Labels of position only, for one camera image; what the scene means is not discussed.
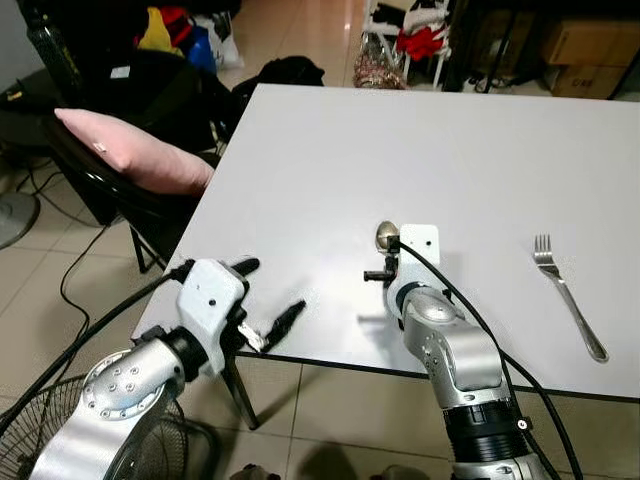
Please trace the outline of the white rack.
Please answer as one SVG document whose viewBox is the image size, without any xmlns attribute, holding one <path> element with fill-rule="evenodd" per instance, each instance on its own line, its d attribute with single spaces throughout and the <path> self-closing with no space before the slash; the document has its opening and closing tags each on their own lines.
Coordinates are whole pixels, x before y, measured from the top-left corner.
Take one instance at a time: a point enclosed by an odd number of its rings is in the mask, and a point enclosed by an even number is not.
<svg viewBox="0 0 640 480">
<path fill-rule="evenodd" d="M 352 84 L 369 90 L 442 87 L 451 56 L 451 0 L 365 0 Z"/>
</svg>

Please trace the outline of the pink pillow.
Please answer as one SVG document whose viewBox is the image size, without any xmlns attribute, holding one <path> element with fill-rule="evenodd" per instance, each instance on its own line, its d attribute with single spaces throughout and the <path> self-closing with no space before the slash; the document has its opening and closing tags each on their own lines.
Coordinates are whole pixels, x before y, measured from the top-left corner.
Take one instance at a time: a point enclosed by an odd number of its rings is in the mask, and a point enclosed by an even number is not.
<svg viewBox="0 0 640 480">
<path fill-rule="evenodd" d="M 58 108 L 56 118 L 83 145 L 136 186 L 157 195 L 201 196 L 214 166 L 115 116 Z"/>
</svg>

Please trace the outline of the black chair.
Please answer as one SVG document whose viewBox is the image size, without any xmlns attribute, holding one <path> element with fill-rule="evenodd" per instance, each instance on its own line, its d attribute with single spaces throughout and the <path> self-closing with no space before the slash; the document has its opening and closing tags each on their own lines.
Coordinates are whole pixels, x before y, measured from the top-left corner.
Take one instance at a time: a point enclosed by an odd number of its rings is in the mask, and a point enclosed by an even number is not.
<svg viewBox="0 0 640 480">
<path fill-rule="evenodd" d="M 168 52 L 133 52 L 125 68 L 127 76 L 111 78 L 102 70 L 77 73 L 69 56 L 46 63 L 60 108 L 115 116 L 157 140 L 214 160 L 210 148 L 229 140 L 241 114 L 218 76 Z M 54 115 L 41 116 L 38 123 L 52 160 L 97 223 L 128 221 L 141 271 L 154 262 L 166 264 L 195 214 L 197 198 L 146 191 L 92 154 Z"/>
</svg>

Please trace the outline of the black bag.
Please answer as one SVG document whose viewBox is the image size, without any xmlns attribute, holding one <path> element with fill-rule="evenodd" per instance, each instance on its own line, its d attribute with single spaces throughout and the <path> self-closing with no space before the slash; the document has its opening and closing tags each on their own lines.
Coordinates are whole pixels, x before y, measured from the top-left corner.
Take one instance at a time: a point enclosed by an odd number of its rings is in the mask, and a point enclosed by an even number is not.
<svg viewBox="0 0 640 480">
<path fill-rule="evenodd" d="M 302 86 L 323 86 L 325 70 L 310 58 L 301 55 L 270 60 L 256 76 L 246 79 L 230 93 L 241 102 L 248 102 L 259 84 L 302 84 Z"/>
</svg>

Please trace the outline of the blue bag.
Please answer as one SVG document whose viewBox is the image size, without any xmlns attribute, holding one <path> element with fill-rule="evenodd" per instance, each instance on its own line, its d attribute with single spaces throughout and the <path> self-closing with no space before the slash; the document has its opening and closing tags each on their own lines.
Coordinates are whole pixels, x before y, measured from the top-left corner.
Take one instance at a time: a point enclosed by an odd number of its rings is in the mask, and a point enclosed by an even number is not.
<svg viewBox="0 0 640 480">
<path fill-rule="evenodd" d="M 218 46 L 218 36 L 210 35 L 204 27 L 193 26 L 192 45 L 186 55 L 189 64 L 201 72 L 218 73 Z"/>
</svg>

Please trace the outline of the silver metal fork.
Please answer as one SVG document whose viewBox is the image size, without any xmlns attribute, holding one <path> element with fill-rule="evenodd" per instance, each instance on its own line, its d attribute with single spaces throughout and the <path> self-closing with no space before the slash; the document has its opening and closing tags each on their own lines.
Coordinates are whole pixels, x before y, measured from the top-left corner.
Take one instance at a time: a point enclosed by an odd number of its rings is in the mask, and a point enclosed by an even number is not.
<svg viewBox="0 0 640 480">
<path fill-rule="evenodd" d="M 588 349 L 591 358 L 598 362 L 598 364 L 607 364 L 609 361 L 608 351 L 598 337 L 596 337 L 588 321 L 585 320 L 579 303 L 577 303 L 575 297 L 572 296 L 570 287 L 568 287 L 566 280 L 564 280 L 561 275 L 561 270 L 558 269 L 556 260 L 554 260 L 553 257 L 549 234 L 538 234 L 538 236 L 534 237 L 534 244 L 532 244 L 532 261 L 535 262 L 536 268 L 545 276 L 548 276 L 548 278 L 552 280 L 552 283 L 556 285 L 559 294 L 561 294 L 568 310 L 570 310 L 573 321 L 575 321 L 577 329 L 579 329 L 582 342 L 584 342 L 585 348 Z"/>
</svg>

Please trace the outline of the small cardboard box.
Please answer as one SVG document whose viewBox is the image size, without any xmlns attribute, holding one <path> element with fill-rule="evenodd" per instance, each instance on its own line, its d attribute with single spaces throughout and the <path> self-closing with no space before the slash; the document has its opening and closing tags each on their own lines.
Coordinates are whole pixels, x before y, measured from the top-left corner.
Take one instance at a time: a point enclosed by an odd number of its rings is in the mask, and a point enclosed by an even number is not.
<svg viewBox="0 0 640 480">
<path fill-rule="evenodd" d="M 547 72 L 547 81 L 553 96 L 563 99 L 607 99 L 616 86 L 614 67 L 554 67 Z"/>
</svg>

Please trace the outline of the patterned bag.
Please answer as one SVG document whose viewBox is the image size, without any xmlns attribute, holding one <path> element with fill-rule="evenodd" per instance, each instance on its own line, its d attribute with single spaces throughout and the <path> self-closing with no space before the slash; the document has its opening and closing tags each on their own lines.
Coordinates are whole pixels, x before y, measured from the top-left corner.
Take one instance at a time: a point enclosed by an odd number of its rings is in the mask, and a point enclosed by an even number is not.
<svg viewBox="0 0 640 480">
<path fill-rule="evenodd" d="M 407 90 L 401 69 L 380 54 L 361 52 L 352 70 L 352 86 L 362 90 Z"/>
</svg>

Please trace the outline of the black table leg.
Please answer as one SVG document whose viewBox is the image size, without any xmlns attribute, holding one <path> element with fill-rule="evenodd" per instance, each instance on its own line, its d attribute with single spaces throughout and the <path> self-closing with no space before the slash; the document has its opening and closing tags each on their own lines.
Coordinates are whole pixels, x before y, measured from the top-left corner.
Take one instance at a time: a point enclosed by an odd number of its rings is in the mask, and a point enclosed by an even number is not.
<svg viewBox="0 0 640 480">
<path fill-rule="evenodd" d="M 234 406 L 237 408 L 239 419 L 251 431 L 259 430 L 261 421 L 257 416 L 255 407 L 252 406 L 250 393 L 248 393 L 246 385 L 244 385 L 241 371 L 236 366 L 236 356 L 227 358 L 220 376 L 224 381 L 225 387 L 229 390 Z"/>
</svg>

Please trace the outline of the white fan base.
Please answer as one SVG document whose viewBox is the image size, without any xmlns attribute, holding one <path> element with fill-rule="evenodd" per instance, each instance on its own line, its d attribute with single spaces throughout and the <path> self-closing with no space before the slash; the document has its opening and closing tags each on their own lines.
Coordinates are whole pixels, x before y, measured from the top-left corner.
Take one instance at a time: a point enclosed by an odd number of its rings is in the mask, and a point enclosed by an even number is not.
<svg viewBox="0 0 640 480">
<path fill-rule="evenodd" d="M 40 210 L 36 196 L 17 191 L 0 195 L 0 250 L 12 246 L 29 232 Z"/>
</svg>

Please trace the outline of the red cloth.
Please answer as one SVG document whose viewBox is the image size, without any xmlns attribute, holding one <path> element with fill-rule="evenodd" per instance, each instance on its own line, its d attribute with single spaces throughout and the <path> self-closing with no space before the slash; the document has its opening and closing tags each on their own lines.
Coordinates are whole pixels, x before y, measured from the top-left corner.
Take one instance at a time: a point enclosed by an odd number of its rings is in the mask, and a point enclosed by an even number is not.
<svg viewBox="0 0 640 480">
<path fill-rule="evenodd" d="M 415 32 L 401 31 L 397 37 L 396 50 L 406 54 L 411 61 L 421 61 L 443 50 L 447 38 L 448 29 L 445 26 L 435 29 L 424 26 Z"/>
</svg>

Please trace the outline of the yellow cloth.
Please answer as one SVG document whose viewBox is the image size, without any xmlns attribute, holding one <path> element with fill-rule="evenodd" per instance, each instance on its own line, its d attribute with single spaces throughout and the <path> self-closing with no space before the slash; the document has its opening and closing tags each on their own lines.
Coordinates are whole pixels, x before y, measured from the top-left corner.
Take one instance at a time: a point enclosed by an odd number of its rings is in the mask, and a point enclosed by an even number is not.
<svg viewBox="0 0 640 480">
<path fill-rule="evenodd" d="M 166 27 L 163 14 L 155 6 L 147 8 L 147 26 L 136 42 L 138 50 L 148 50 L 157 52 L 168 52 L 183 58 L 184 54 L 179 47 L 174 46 L 172 36 Z"/>
</svg>

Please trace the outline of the large cardboard box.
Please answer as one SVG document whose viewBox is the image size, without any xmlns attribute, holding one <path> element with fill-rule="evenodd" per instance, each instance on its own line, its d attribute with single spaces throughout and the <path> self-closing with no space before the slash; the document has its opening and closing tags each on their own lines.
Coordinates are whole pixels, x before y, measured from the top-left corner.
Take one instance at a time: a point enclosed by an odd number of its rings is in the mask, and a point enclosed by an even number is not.
<svg viewBox="0 0 640 480">
<path fill-rule="evenodd" d="M 567 67 L 628 67 L 640 45 L 637 20 L 559 20 L 541 47 L 541 59 Z"/>
</svg>

